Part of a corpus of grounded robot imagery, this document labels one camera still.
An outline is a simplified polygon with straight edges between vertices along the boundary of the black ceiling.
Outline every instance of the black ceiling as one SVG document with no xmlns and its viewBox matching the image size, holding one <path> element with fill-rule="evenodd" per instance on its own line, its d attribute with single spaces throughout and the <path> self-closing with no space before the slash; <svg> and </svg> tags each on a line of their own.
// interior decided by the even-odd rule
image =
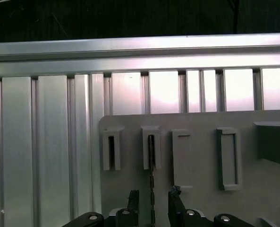
<svg viewBox="0 0 280 227">
<path fill-rule="evenodd" d="M 0 42 L 232 34 L 227 0 L 10 0 Z M 280 32 L 280 0 L 240 0 L 238 33 Z"/>
</svg>

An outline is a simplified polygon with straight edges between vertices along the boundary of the bolt head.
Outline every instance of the bolt head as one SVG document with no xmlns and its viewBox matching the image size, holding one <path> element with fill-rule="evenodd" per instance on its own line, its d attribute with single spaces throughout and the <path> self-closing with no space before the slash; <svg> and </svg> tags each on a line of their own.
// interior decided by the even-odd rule
<svg viewBox="0 0 280 227">
<path fill-rule="evenodd" d="M 227 216 L 221 216 L 221 220 L 228 222 L 230 221 L 230 218 L 228 218 Z"/>
<path fill-rule="evenodd" d="M 187 210 L 187 214 L 192 216 L 195 214 L 195 212 L 193 210 Z"/>
<path fill-rule="evenodd" d="M 122 212 L 122 214 L 130 214 L 128 210 Z"/>
<path fill-rule="evenodd" d="M 95 215 L 92 215 L 92 216 L 89 217 L 90 220 L 96 220 L 97 218 L 98 218 L 98 217 L 95 216 Z"/>
</svg>

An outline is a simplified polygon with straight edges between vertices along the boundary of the gray bracket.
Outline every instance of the gray bracket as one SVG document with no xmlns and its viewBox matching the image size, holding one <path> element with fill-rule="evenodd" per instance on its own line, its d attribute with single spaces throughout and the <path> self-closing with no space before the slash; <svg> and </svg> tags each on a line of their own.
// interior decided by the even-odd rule
<svg viewBox="0 0 280 227">
<path fill-rule="evenodd" d="M 266 134 L 265 122 L 271 127 Z M 158 226 L 170 226 L 164 214 L 173 184 L 191 190 L 181 195 L 184 205 L 207 217 L 231 212 L 253 224 L 271 214 L 268 218 L 280 226 L 280 110 L 106 116 L 100 133 L 109 127 L 124 127 L 124 149 L 121 171 L 101 171 L 105 214 L 124 206 L 120 201 L 126 194 L 139 189 L 139 220 L 150 223 L 150 177 L 143 170 L 145 163 L 148 168 L 148 142 L 143 138 L 151 134 L 160 141 L 155 149 L 161 169 L 153 172 Z"/>
<path fill-rule="evenodd" d="M 191 132 L 187 129 L 172 131 L 173 178 L 182 192 L 189 192 L 191 185 Z"/>
<path fill-rule="evenodd" d="M 154 165 L 156 169 L 161 168 L 161 140 L 159 126 L 143 126 L 143 165 L 149 169 L 148 136 L 154 136 Z"/>
<path fill-rule="evenodd" d="M 124 127 L 107 128 L 102 133 L 103 169 L 121 169 L 122 133 Z"/>
<path fill-rule="evenodd" d="M 221 189 L 241 188 L 241 151 L 239 131 L 235 128 L 217 128 L 219 177 Z"/>
</svg>

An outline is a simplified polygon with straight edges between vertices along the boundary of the black chain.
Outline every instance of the black chain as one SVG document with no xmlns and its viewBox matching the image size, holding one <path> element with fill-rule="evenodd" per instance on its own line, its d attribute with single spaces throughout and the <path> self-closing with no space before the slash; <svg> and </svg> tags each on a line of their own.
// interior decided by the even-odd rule
<svg viewBox="0 0 280 227">
<path fill-rule="evenodd" d="M 151 205 L 151 226 L 155 227 L 155 212 L 154 212 L 154 178 L 153 178 L 153 164 L 154 164 L 154 137 L 148 136 L 148 152 L 149 152 L 149 171 L 150 171 L 150 205 Z"/>
</svg>

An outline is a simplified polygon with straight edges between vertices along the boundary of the reflective metal surface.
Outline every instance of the reflective metal surface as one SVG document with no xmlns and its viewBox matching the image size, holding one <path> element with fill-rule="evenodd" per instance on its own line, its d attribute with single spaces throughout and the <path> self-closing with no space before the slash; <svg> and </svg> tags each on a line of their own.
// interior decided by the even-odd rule
<svg viewBox="0 0 280 227">
<path fill-rule="evenodd" d="M 178 72 L 149 72 L 149 83 L 151 114 L 178 113 Z"/>
<path fill-rule="evenodd" d="M 254 110 L 251 69 L 224 70 L 226 111 Z"/>
<path fill-rule="evenodd" d="M 55 227 L 70 219 L 67 77 L 38 82 L 40 223 Z"/>
<path fill-rule="evenodd" d="M 31 59 L 34 55 L 47 58 L 49 55 L 60 58 L 62 55 L 75 53 L 79 57 L 89 53 L 88 57 L 116 56 L 128 52 L 130 55 L 139 55 L 145 50 L 152 50 L 156 54 L 159 50 L 191 49 L 198 54 L 203 48 L 212 48 L 213 52 L 224 52 L 229 47 L 269 47 L 280 46 L 280 34 L 252 34 L 252 35 L 197 35 L 197 36 L 169 36 L 169 37 L 141 37 L 120 39 L 92 39 L 45 41 L 28 43 L 0 44 L 0 56 L 11 59 L 17 56 L 26 56 Z"/>
<path fill-rule="evenodd" d="M 89 75 L 75 76 L 77 215 L 93 210 Z"/>
<path fill-rule="evenodd" d="M 103 74 L 90 76 L 90 104 L 91 104 L 91 154 L 93 179 L 93 210 L 102 212 L 101 180 L 100 180 L 100 144 L 99 121 L 104 116 Z"/>
<path fill-rule="evenodd" d="M 31 78 L 2 80 L 5 227 L 32 226 Z"/>
<path fill-rule="evenodd" d="M 201 83 L 200 72 L 198 70 L 187 71 L 187 100 L 188 112 L 195 113 L 201 111 Z"/>
<path fill-rule="evenodd" d="M 185 57 L 131 57 L 75 61 L 0 62 L 0 77 L 61 75 L 172 69 L 280 67 L 280 52 L 247 55 L 246 53 L 187 55 Z"/>
<path fill-rule="evenodd" d="M 217 90 L 216 90 L 216 75 L 215 70 L 204 70 L 202 74 L 202 87 L 204 103 L 204 112 L 217 111 Z"/>
<path fill-rule="evenodd" d="M 280 34 L 0 44 L 0 227 L 18 217 L 22 227 L 61 226 L 102 211 L 104 115 L 254 108 L 280 109 Z M 15 218 L 13 204 L 26 204 Z"/>
<path fill-rule="evenodd" d="M 141 73 L 113 73 L 112 114 L 141 114 Z"/>
<path fill-rule="evenodd" d="M 280 110 L 280 69 L 262 69 L 263 108 Z"/>
</svg>

